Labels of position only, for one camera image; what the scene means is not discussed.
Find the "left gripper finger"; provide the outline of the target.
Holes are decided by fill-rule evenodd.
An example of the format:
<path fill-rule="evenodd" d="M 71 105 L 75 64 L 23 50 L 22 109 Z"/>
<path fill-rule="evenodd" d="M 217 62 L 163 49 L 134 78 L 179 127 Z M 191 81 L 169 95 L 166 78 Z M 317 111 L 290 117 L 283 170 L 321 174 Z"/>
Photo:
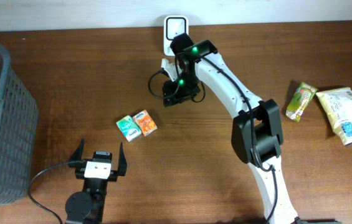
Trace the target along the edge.
<path fill-rule="evenodd" d="M 120 143 L 120 150 L 119 150 L 119 157 L 118 157 L 118 170 L 117 170 L 117 175 L 118 176 L 125 176 L 126 175 L 126 170 L 127 170 L 128 164 L 126 161 L 126 157 L 123 151 L 123 143 Z"/>
<path fill-rule="evenodd" d="M 70 168 L 78 168 L 83 164 L 82 154 L 84 148 L 85 140 L 81 139 L 80 144 L 76 148 L 76 150 L 71 155 L 70 159 L 68 160 L 68 166 Z"/>

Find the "green Kleenex tissue pack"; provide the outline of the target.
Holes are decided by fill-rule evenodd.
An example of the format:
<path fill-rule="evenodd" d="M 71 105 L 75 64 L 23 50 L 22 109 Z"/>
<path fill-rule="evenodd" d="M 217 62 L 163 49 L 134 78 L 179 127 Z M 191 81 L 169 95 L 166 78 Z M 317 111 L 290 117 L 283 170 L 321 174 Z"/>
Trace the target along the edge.
<path fill-rule="evenodd" d="M 117 121 L 116 125 L 128 142 L 134 140 L 142 134 L 140 127 L 134 122 L 130 115 L 127 115 Z"/>

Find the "orange Kleenex tissue pack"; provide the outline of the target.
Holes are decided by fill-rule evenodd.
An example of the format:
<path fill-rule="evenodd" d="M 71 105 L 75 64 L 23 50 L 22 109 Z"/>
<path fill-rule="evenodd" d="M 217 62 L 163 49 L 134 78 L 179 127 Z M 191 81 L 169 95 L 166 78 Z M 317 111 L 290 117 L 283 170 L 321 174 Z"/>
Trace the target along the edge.
<path fill-rule="evenodd" d="M 152 117 L 148 114 L 146 110 L 139 112 L 132 117 L 133 121 L 141 129 L 144 136 L 151 134 L 153 131 L 157 130 L 157 125 L 153 121 Z"/>

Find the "green tea drink carton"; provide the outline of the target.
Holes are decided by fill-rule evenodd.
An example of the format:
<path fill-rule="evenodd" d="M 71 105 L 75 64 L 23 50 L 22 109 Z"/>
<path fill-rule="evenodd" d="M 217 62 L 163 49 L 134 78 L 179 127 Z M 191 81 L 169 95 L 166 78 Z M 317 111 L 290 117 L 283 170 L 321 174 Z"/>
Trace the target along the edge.
<path fill-rule="evenodd" d="M 305 108 L 311 102 L 317 91 L 317 88 L 302 82 L 287 106 L 286 116 L 294 121 L 300 121 Z"/>

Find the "yellow white snack bag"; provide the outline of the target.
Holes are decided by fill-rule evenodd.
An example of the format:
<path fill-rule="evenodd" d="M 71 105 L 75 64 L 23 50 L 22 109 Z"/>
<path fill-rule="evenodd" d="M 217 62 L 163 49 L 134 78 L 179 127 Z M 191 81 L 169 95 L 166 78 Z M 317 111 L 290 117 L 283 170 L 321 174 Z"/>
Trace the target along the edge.
<path fill-rule="evenodd" d="M 316 96 L 333 132 L 339 136 L 344 146 L 352 144 L 352 89 L 343 87 L 318 91 Z"/>

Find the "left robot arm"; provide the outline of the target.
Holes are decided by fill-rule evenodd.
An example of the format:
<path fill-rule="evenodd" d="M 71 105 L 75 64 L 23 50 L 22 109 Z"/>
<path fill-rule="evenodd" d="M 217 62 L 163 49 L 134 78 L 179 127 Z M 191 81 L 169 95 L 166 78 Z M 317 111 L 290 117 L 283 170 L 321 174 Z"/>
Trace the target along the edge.
<path fill-rule="evenodd" d="M 66 223 L 101 223 L 109 182 L 116 182 L 126 175 L 127 161 L 120 145 L 118 168 L 112 169 L 112 153 L 95 151 L 91 159 L 82 159 L 84 140 L 69 159 L 69 167 L 75 169 L 75 177 L 83 180 L 82 190 L 66 201 Z"/>

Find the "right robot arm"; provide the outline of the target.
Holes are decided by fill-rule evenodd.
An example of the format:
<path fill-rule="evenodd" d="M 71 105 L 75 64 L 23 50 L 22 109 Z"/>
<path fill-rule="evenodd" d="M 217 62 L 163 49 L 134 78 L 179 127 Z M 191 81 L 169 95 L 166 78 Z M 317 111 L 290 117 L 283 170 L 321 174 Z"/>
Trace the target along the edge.
<path fill-rule="evenodd" d="M 209 40 L 195 44 L 183 33 L 173 37 L 169 47 L 174 62 L 162 61 L 169 78 L 162 87 L 163 104 L 193 101 L 201 90 L 199 84 L 213 91 L 232 118 L 231 145 L 255 177 L 266 223 L 300 223 L 282 173 L 283 133 L 276 102 L 251 92 Z"/>

